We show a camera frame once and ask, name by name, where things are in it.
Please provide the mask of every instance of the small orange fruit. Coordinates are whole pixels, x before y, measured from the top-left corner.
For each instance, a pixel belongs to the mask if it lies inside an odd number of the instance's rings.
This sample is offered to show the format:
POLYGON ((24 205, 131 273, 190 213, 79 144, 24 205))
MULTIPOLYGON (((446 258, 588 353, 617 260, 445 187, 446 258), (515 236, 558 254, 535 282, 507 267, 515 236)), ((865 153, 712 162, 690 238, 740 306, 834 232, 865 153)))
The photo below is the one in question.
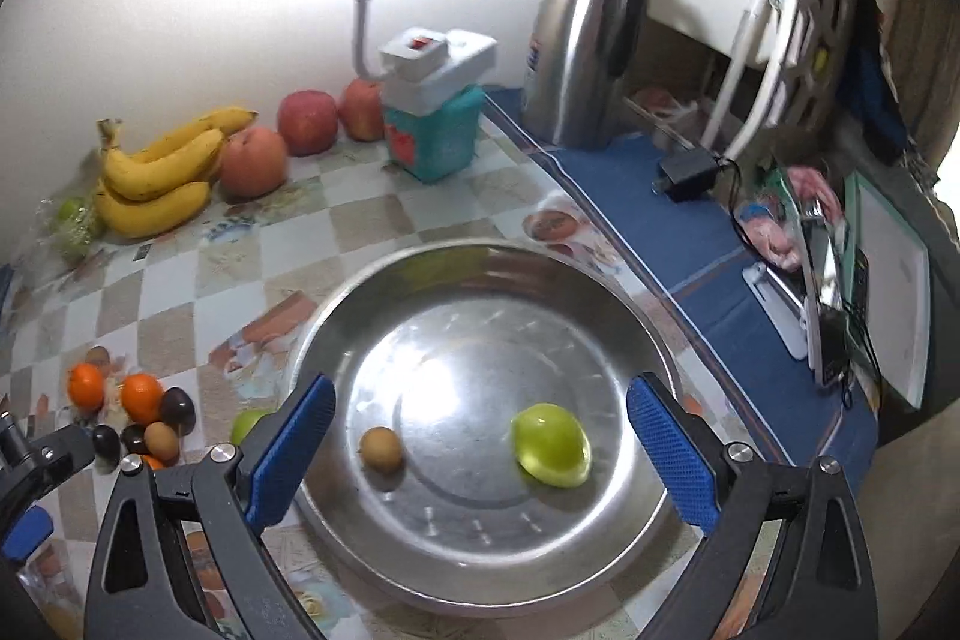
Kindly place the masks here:
POLYGON ((96 413, 104 404, 104 376, 92 363, 78 363, 70 370, 66 393, 81 413, 96 413))
POLYGON ((130 375, 120 387, 120 404, 134 423, 150 426, 160 420, 163 386, 152 375, 130 375))

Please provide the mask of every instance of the dark purple fruit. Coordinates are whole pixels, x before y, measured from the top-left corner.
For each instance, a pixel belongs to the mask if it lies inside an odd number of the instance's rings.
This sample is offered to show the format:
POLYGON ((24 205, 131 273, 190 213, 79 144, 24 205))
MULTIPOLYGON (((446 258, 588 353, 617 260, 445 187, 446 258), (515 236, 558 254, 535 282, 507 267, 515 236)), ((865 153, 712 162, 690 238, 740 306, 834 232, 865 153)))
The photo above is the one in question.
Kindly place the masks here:
POLYGON ((120 437, 117 437, 117 432, 101 424, 94 427, 90 437, 93 439, 93 452, 110 467, 117 466, 120 461, 120 437))
POLYGON ((197 409, 186 391, 176 386, 167 389, 160 399, 160 420, 174 429, 178 437, 186 437, 193 431, 197 425, 197 409))
POLYGON ((130 426, 123 429, 123 432, 120 434, 120 439, 123 440, 123 445, 127 449, 127 453, 140 453, 141 456, 146 456, 147 453, 150 453, 147 443, 143 440, 143 432, 144 428, 138 423, 131 423, 130 426))

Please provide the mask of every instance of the blue tablecloth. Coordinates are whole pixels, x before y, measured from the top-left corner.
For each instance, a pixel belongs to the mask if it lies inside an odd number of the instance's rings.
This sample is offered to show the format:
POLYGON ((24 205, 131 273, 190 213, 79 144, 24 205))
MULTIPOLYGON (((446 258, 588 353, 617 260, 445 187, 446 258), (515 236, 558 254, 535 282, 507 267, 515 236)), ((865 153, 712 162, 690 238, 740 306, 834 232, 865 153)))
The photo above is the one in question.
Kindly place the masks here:
POLYGON ((787 353, 743 280, 755 260, 727 212, 709 199, 674 204, 655 194, 664 153, 645 136, 604 150, 544 149, 515 123, 520 91, 491 89, 488 99, 488 117, 578 201, 671 311, 767 461, 808 465, 829 453, 856 490, 877 447, 866 397, 857 385, 845 410, 839 389, 818 389, 806 362, 787 353))

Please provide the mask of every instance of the bunch of bananas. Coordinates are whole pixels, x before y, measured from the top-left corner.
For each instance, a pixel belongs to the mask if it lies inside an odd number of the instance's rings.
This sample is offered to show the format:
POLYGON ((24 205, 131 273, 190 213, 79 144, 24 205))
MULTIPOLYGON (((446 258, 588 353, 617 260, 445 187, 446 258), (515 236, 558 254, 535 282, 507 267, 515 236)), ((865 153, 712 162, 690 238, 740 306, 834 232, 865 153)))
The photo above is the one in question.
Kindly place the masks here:
POLYGON ((98 121, 103 176, 93 203, 110 228, 129 239, 154 237, 203 210, 220 167, 224 140, 256 112, 224 107, 200 116, 128 155, 117 145, 118 121, 98 121))

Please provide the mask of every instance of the metal basin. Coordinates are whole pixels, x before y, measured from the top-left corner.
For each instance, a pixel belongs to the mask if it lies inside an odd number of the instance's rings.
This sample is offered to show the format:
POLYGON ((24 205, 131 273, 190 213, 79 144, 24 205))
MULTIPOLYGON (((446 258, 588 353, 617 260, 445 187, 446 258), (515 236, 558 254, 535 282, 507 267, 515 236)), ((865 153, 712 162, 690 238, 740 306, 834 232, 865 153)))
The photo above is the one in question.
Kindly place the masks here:
POLYGON ((666 494, 627 421, 630 379, 676 370, 646 316, 570 259, 458 241, 389 256, 307 323, 287 381, 323 372, 333 427, 299 504, 337 557, 420 608, 517 615, 601 584, 656 533, 666 494), (512 418, 538 402, 584 426, 589 480, 522 471, 512 418), (363 468, 367 429, 400 436, 405 468, 363 468))

